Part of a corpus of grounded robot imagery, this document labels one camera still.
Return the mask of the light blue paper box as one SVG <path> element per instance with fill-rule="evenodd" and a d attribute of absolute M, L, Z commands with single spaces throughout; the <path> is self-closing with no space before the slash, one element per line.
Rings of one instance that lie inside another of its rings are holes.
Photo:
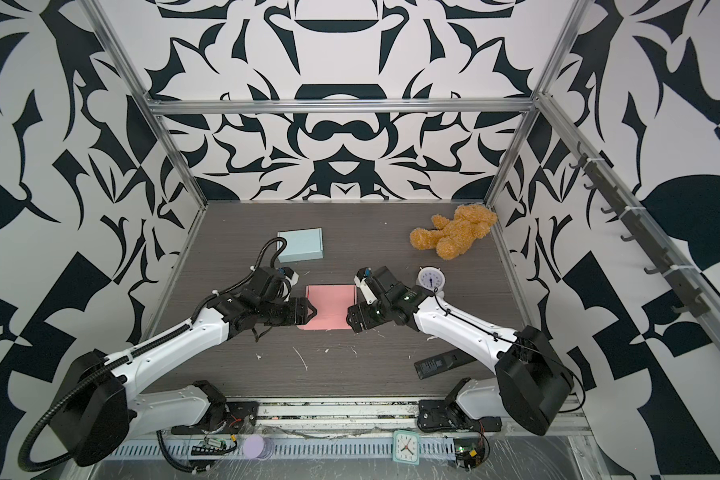
<path fill-rule="evenodd" d="M 286 248 L 278 257 L 281 263 L 319 260 L 324 257 L 321 228 L 282 231 L 277 236 L 287 242 Z"/>

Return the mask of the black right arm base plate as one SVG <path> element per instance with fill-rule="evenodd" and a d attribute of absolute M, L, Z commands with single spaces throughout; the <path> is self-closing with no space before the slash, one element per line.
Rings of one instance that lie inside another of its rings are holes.
<path fill-rule="evenodd" d="M 425 433 L 435 432 L 500 432 L 503 422 L 500 417 L 472 419 L 456 404 L 448 400 L 420 400 L 416 425 Z"/>

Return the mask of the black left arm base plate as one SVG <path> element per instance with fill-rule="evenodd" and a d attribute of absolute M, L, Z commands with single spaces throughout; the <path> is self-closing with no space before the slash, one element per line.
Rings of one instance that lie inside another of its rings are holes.
<path fill-rule="evenodd" d="M 212 403 L 200 421 L 190 426 L 174 426 L 173 435 L 239 434 L 257 422 L 259 403 L 256 401 L 233 401 L 222 405 Z"/>

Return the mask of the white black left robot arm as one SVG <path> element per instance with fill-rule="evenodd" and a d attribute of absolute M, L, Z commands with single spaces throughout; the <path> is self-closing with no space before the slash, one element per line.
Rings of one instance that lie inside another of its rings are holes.
<path fill-rule="evenodd" d="M 259 325 L 300 326 L 316 316 L 307 298 L 291 295 L 297 274 L 276 264 L 287 240 L 275 237 L 265 245 L 277 248 L 267 264 L 259 255 L 242 280 L 203 298 L 188 319 L 134 347 L 78 357 L 23 441 L 19 467 L 40 472 L 68 460 L 89 466 L 132 437 L 174 427 L 215 434 L 235 424 L 225 395 L 208 381 L 146 390 L 188 360 Z"/>

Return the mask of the pink paper box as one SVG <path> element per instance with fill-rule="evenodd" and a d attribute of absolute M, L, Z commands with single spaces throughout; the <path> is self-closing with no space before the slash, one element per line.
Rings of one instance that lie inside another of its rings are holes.
<path fill-rule="evenodd" d="M 348 308 L 355 305 L 354 285 L 309 285 L 306 298 L 317 309 L 317 315 L 299 326 L 306 331 L 351 330 L 347 323 Z"/>

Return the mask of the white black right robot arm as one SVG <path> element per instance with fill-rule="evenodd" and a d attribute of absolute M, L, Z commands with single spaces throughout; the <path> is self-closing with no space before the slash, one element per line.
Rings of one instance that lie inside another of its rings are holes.
<path fill-rule="evenodd" d="M 435 288 L 407 286 L 386 267 L 360 269 L 354 283 L 362 300 L 347 310 L 356 333 L 386 323 L 448 342 L 489 369 L 488 380 L 465 378 L 441 401 L 420 411 L 422 431 L 477 429 L 481 420 L 509 417 L 543 436 L 573 392 L 576 376 L 537 328 L 501 327 L 446 302 Z"/>

